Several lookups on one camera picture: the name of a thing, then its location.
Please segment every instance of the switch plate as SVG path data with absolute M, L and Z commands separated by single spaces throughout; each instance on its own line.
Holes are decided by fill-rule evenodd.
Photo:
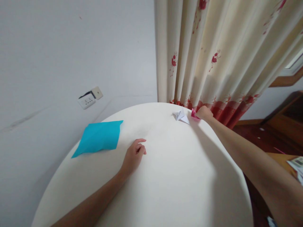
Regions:
M 83 109 L 89 108 L 95 102 L 96 100 L 92 94 L 88 94 L 78 99 L 78 103 Z
M 102 92 L 100 91 L 99 87 L 95 87 L 92 89 L 92 93 L 94 94 L 94 96 L 96 97 L 96 99 L 100 99 L 103 97 Z

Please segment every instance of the wooden cabinet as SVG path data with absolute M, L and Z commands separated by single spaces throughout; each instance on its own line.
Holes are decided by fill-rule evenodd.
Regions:
M 303 91 L 266 122 L 271 127 L 303 147 Z

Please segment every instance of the hand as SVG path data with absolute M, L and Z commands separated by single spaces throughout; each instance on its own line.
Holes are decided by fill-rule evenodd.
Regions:
M 145 146 L 140 143 L 145 141 L 145 139 L 136 139 L 127 149 L 122 167 L 120 169 L 122 174 L 130 176 L 138 168 L 142 156 L 146 154 Z
M 206 120 L 213 117 L 213 113 L 206 106 L 202 106 L 196 113 L 196 116 L 202 120 Z

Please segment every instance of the wooden floor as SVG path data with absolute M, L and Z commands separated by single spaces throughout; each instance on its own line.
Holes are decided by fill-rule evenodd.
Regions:
M 303 149 L 268 125 L 236 125 L 233 131 L 265 152 L 303 156 Z
M 233 131 L 246 138 L 265 152 L 303 156 L 302 147 L 285 138 L 268 125 L 237 125 Z M 266 217 L 271 216 L 264 199 L 245 176 L 249 190 L 255 227 L 269 227 Z

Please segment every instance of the curtain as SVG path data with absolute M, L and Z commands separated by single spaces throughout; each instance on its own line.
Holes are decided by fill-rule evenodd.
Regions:
M 233 128 L 303 48 L 302 16 L 301 0 L 159 0 L 159 102 Z

